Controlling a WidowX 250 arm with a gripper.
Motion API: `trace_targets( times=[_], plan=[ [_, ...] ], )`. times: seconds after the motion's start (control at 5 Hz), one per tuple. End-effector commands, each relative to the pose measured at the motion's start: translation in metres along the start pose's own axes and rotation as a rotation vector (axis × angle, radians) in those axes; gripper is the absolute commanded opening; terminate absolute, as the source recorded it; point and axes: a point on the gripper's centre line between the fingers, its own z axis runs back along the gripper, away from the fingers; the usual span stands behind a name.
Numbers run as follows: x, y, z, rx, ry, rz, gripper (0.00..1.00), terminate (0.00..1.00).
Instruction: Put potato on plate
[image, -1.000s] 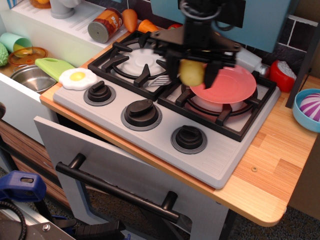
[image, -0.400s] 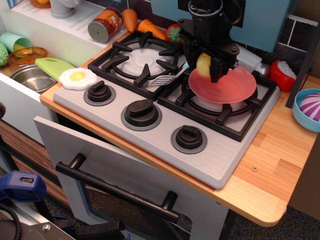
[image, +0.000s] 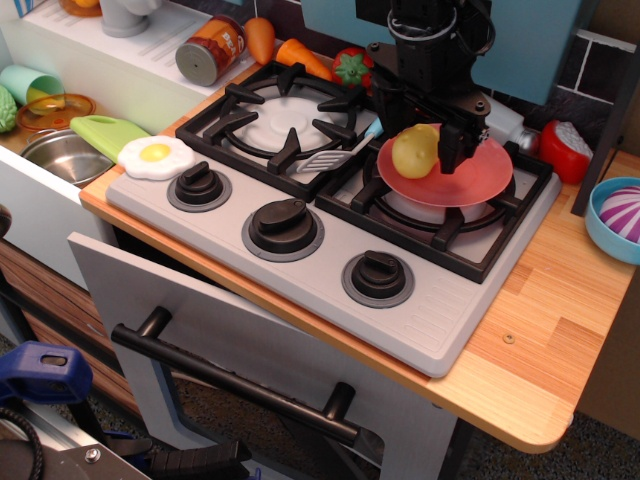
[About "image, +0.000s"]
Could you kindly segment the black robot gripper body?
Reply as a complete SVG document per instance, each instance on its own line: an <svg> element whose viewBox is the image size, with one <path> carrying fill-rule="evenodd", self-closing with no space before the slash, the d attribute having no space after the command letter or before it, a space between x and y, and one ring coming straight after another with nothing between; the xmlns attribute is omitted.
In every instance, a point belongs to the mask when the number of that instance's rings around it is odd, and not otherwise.
<svg viewBox="0 0 640 480"><path fill-rule="evenodd" d="M392 44L374 42L372 83L398 85L418 114L440 122L486 116L490 108L471 78L493 46L490 1L392 1Z"/></svg>

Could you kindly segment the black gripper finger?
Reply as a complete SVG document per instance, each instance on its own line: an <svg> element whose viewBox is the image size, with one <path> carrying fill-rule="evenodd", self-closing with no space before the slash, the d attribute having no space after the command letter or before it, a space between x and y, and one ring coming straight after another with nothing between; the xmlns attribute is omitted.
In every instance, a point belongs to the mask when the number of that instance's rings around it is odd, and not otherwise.
<svg viewBox="0 0 640 480"><path fill-rule="evenodd" d="M438 142L441 173L453 174L462 163L475 155L487 136L488 127L484 116L443 121Z"/></svg>
<svg viewBox="0 0 640 480"><path fill-rule="evenodd" d="M405 98L402 87L387 83L372 83L372 99L384 132L394 137L415 120L415 109Z"/></svg>

